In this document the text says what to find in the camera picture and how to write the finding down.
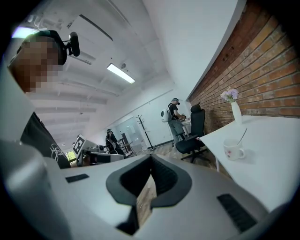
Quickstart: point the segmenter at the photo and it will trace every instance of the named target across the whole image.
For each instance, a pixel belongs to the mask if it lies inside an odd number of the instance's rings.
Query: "chair armrest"
[[[190,136],[190,137],[186,138],[185,141],[195,139],[195,138],[198,137],[198,136],[199,136],[199,135],[193,135],[193,136]]]

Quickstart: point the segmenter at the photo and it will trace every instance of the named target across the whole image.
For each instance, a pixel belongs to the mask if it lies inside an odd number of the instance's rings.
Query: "mug handle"
[[[240,148],[240,151],[243,153],[243,155],[241,157],[239,157],[239,158],[244,158],[246,156],[245,150],[243,150],[242,148]]]

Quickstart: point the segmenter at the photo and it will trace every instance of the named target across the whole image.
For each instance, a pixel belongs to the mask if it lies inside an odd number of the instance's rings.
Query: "white vase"
[[[240,107],[237,102],[231,103],[232,113],[235,119],[235,122],[239,125],[242,125],[242,114],[240,113]]]

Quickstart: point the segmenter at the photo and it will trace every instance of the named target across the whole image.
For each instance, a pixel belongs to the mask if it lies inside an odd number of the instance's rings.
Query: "wooden floor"
[[[138,152],[137,155],[141,154],[160,154],[171,158],[180,159],[184,156],[187,156],[188,154],[182,154],[177,151],[176,147],[172,147],[172,143],[168,143],[159,147],[156,147],[154,151],[146,150],[142,152]],[[204,152],[203,155],[208,158],[211,163],[208,163],[207,161],[203,161],[199,158],[196,158],[194,160],[194,164],[205,166],[214,170],[217,170],[216,168],[216,161],[213,156],[213,154],[208,150],[207,152]],[[190,162],[191,158],[184,159],[186,162]],[[221,174],[226,175],[227,177],[230,177],[229,174],[226,172],[223,166],[220,165],[220,172]],[[146,183],[144,189],[141,191],[140,195],[137,198],[137,216],[139,220],[139,225],[142,226],[147,218],[150,216],[150,203],[151,200],[156,197],[156,188],[155,188],[155,182],[152,178],[152,176],[149,177],[148,182]]]

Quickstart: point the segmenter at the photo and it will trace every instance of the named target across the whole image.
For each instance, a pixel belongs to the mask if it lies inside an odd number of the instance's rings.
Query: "white table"
[[[215,155],[232,179],[260,200],[269,210],[288,202],[300,180],[300,119],[242,116],[201,141]],[[243,138],[244,159],[228,160],[223,148],[226,138]]]
[[[184,130],[184,132],[185,132],[185,134],[186,134],[187,136],[189,136],[189,134],[188,134],[188,129],[187,129],[187,125],[190,125],[191,122],[192,122],[191,119],[185,119],[183,122],[181,122],[181,123],[182,123],[182,128],[183,128],[183,130]]]

